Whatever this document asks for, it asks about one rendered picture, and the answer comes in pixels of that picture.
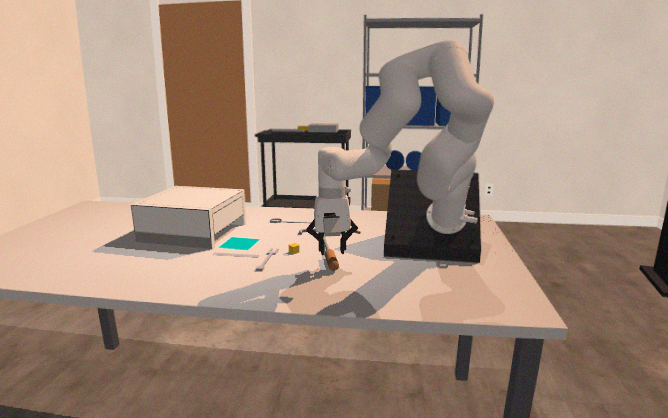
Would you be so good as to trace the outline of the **teal square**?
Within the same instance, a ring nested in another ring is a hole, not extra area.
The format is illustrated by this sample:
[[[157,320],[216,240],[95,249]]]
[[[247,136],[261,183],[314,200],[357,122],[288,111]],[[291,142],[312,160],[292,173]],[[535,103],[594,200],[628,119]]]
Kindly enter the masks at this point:
[[[260,239],[231,237],[218,248],[249,250]]]

